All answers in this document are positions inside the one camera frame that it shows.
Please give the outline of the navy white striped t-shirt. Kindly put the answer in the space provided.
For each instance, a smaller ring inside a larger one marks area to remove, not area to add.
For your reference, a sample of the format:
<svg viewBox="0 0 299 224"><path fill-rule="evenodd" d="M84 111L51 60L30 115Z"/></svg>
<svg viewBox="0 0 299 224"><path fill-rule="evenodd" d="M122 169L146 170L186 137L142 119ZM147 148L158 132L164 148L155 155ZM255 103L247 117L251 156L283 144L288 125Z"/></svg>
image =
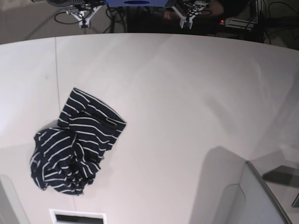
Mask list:
<svg viewBox="0 0 299 224"><path fill-rule="evenodd" d="M34 137L36 148L30 159L34 183L41 190L52 187L67 195L83 194L126 125L106 103L73 88L57 126Z"/></svg>

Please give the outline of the red lit power strip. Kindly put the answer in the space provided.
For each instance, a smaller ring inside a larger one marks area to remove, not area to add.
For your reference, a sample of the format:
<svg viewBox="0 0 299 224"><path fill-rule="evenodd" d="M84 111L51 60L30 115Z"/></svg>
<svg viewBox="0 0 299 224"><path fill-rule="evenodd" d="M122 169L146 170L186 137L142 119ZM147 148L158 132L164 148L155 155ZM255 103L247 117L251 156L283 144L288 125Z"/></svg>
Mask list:
<svg viewBox="0 0 299 224"><path fill-rule="evenodd" d="M220 20L220 24L228 28L251 30L254 27L254 25L257 24L257 22L252 20L246 21L246 20L240 20L236 18L228 18L225 20Z"/></svg>

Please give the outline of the grey partition panel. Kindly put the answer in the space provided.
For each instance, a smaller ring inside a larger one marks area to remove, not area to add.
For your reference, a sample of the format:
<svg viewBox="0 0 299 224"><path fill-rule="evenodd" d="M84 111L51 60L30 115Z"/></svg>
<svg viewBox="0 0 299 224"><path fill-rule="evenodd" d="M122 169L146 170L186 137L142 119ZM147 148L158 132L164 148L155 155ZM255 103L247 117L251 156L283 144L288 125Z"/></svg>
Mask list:
<svg viewBox="0 0 299 224"><path fill-rule="evenodd" d="M205 156L191 224L290 224L292 221L254 165L223 147Z"/></svg>

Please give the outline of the white slotted box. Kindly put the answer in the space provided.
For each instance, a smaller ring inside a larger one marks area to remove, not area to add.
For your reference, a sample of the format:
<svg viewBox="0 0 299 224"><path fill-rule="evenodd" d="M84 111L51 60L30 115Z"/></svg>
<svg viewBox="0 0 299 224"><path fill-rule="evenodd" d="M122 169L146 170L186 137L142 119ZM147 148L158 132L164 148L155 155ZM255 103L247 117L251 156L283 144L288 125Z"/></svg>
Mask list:
<svg viewBox="0 0 299 224"><path fill-rule="evenodd" d="M96 212L80 212L50 209L54 224L107 224L107 215Z"/></svg>

